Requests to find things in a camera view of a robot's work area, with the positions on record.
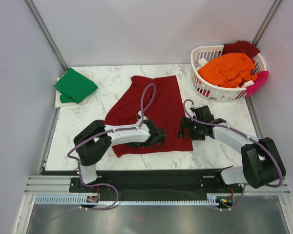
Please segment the dark red t shirt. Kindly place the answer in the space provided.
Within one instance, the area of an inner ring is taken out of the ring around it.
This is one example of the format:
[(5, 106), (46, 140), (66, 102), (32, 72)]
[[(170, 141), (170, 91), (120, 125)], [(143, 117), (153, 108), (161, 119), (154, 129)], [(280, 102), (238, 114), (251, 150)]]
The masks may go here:
[(155, 98), (152, 99), (153, 88), (145, 94), (143, 107), (151, 101), (144, 115), (152, 120), (157, 128), (163, 128), (167, 134), (165, 143), (149, 148), (132, 148), (126, 144), (113, 146), (117, 157), (126, 154), (150, 154), (157, 152), (187, 152), (192, 151), (190, 138), (178, 138), (180, 120), (185, 116), (180, 89), (176, 76), (163, 78), (147, 78), (132, 76), (132, 84), (120, 100), (111, 108), (105, 117), (105, 124), (128, 125), (137, 122), (137, 113), (141, 110), (140, 102), (144, 89), (151, 83), (156, 86)]

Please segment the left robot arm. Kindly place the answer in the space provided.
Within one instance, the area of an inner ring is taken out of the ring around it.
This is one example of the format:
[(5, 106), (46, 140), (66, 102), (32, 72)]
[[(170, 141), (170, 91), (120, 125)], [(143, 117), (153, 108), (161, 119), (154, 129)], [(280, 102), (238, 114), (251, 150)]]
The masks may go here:
[(95, 120), (75, 138), (75, 147), (70, 152), (78, 154), (78, 170), (82, 179), (80, 185), (87, 192), (97, 188), (96, 164), (110, 147), (125, 144), (132, 148), (162, 146), (166, 140), (163, 128), (157, 128), (152, 120), (138, 120), (130, 125), (105, 125)]

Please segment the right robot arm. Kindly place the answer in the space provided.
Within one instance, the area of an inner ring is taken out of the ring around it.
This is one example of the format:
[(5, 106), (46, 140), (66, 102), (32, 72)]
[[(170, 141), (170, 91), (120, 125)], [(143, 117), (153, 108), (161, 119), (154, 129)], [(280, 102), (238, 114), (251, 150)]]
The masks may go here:
[(255, 189), (282, 185), (286, 170), (271, 138), (249, 136), (233, 128), (224, 119), (214, 118), (208, 106), (191, 108), (191, 111), (193, 115), (181, 118), (178, 138), (199, 141), (210, 137), (229, 145), (242, 158), (242, 166), (218, 171), (214, 179), (216, 190), (225, 192), (232, 184), (248, 184)]

